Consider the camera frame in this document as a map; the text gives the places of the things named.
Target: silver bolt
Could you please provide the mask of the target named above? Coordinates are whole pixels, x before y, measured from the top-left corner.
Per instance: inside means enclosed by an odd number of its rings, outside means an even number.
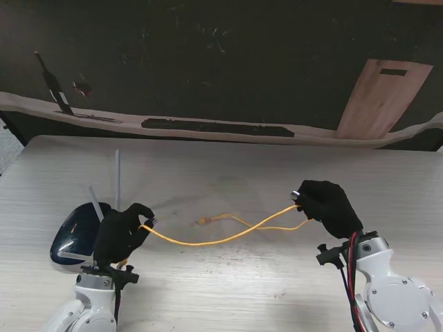
[[[297,192],[297,191],[295,191],[295,190],[292,191],[292,193],[291,193],[291,198],[292,198],[293,200],[296,200],[299,196],[300,196],[300,192]]]

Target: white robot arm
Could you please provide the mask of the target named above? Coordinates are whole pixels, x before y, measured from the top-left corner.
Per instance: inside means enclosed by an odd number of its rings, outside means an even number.
[[[332,263],[342,254],[347,261],[347,244],[326,250],[317,256],[321,265]],[[365,289],[355,295],[360,321],[366,332],[379,332],[375,317],[396,332],[418,332],[432,324],[442,332],[443,305],[431,289],[416,277],[404,277],[393,272],[390,259],[394,251],[376,232],[362,237],[357,247],[356,269],[366,277]]]
[[[126,271],[115,270],[115,274],[117,289],[138,281],[131,266]],[[116,294],[114,279],[107,271],[83,266],[74,286],[75,299],[65,303],[42,332],[116,332],[117,321],[111,310]]]

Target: black mount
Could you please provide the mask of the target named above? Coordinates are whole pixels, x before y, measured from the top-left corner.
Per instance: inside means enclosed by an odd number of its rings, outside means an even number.
[[[378,237],[377,231],[369,232],[364,234],[360,242],[366,241],[369,239],[373,239]],[[344,242],[341,247],[333,247],[331,249],[327,249],[326,244],[320,244],[317,249],[320,250],[320,254],[317,255],[317,260],[320,265],[325,265],[326,263],[334,264],[337,269],[341,269],[344,267],[343,262],[340,259],[340,255],[343,256],[347,263],[347,249],[349,248],[349,241]]]
[[[116,288],[123,289],[127,284],[137,284],[139,276],[133,273],[134,267],[132,265],[126,265],[126,270],[116,270],[111,266],[98,267],[98,266],[82,266],[82,272],[90,275],[106,275],[113,279],[116,284]]]

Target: red wire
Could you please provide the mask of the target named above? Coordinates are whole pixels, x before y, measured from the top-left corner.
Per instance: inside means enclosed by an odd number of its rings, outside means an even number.
[[[351,299],[353,301],[355,301],[355,295],[354,295],[354,289],[352,288],[352,253],[354,252],[354,242],[355,242],[355,237],[357,236],[357,232],[355,232],[354,234],[352,234],[351,237],[351,242],[350,242],[350,247],[349,247],[349,261],[348,261],[348,284],[349,284],[349,290],[350,290],[350,295],[351,295]],[[361,323],[360,320],[360,316],[359,316],[359,311],[357,309],[356,306],[354,306],[354,312],[357,318],[357,322],[359,323],[360,329],[362,330],[362,332],[365,331],[365,329],[363,328],[363,324]]]
[[[357,232],[354,232],[354,234],[352,234],[351,237],[351,243],[349,246],[349,259],[348,259],[348,264],[347,264],[347,278],[349,280],[348,284],[349,284],[349,290],[350,290],[350,295],[351,295],[351,299],[354,299],[354,289],[352,288],[352,252],[354,251],[354,241],[355,241],[355,237],[357,236]]]

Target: dark wall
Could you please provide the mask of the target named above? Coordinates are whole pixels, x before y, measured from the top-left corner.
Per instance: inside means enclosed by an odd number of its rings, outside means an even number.
[[[389,0],[2,0],[0,91],[52,101],[38,50],[73,107],[336,129],[368,58],[434,65],[396,131],[442,110],[442,18]]]

